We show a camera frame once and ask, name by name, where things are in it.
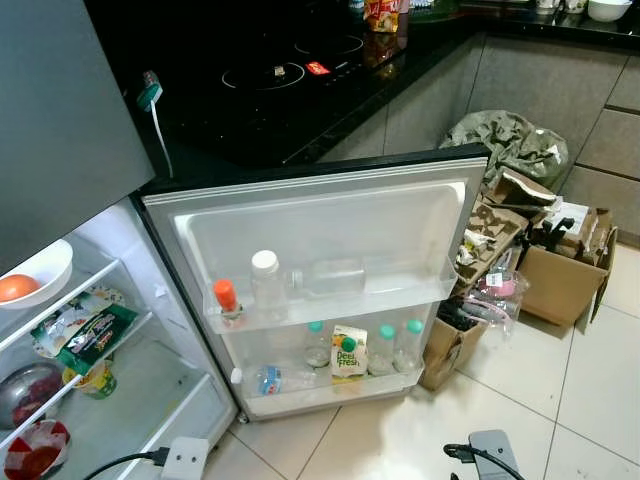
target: green snack package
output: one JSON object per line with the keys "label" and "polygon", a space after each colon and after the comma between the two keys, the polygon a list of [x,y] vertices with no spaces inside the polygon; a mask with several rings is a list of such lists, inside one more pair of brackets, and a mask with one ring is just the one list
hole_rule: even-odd
{"label": "green snack package", "polygon": [[138,314],[120,305],[109,305],[95,314],[62,347],[57,359],[81,375],[115,345]]}

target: floor tile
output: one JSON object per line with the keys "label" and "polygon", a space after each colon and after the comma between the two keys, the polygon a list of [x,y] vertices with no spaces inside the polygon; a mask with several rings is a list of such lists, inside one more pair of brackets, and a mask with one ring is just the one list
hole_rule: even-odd
{"label": "floor tile", "polygon": [[520,471],[541,479],[553,423],[461,374],[438,394],[416,386],[400,398],[343,407],[301,480],[442,480],[477,478],[473,464],[442,451],[473,431],[507,432]]}
{"label": "floor tile", "polygon": [[499,329],[487,330],[460,371],[555,420],[571,335],[521,312],[508,339]]}
{"label": "floor tile", "polygon": [[613,269],[602,303],[640,317],[640,251],[616,245]]}
{"label": "floor tile", "polygon": [[640,319],[601,306],[576,331],[558,422],[640,463]]}
{"label": "floor tile", "polygon": [[226,433],[207,459],[203,480],[283,480],[269,465],[245,447],[231,433]]}
{"label": "floor tile", "polygon": [[295,479],[326,431],[337,408],[246,425],[234,435],[288,479]]}
{"label": "floor tile", "polygon": [[558,426],[545,480],[638,480],[640,467]]}

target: juice carton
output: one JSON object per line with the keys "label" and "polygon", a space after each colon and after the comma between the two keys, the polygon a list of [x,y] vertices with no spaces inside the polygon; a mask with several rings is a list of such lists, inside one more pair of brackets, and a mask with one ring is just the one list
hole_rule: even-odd
{"label": "juice carton", "polygon": [[366,373],[367,331],[336,325],[331,339],[332,382],[353,382]]}

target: orange bottle cap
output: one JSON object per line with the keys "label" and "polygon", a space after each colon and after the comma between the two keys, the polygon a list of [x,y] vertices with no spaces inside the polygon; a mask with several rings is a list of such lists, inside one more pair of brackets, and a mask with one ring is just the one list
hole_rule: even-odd
{"label": "orange bottle cap", "polygon": [[233,288],[231,280],[223,278],[213,285],[213,293],[218,299],[218,303],[225,312],[231,312],[236,309],[236,291]]}

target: white bottle cap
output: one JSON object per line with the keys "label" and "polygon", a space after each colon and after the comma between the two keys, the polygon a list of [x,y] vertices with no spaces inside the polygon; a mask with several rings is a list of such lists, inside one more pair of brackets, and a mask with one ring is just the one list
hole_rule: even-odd
{"label": "white bottle cap", "polygon": [[242,369],[235,367],[231,370],[231,383],[234,385],[240,385],[242,383]]}
{"label": "white bottle cap", "polygon": [[278,271],[278,257],[271,250],[260,250],[251,257],[251,269],[257,277],[267,277]]}

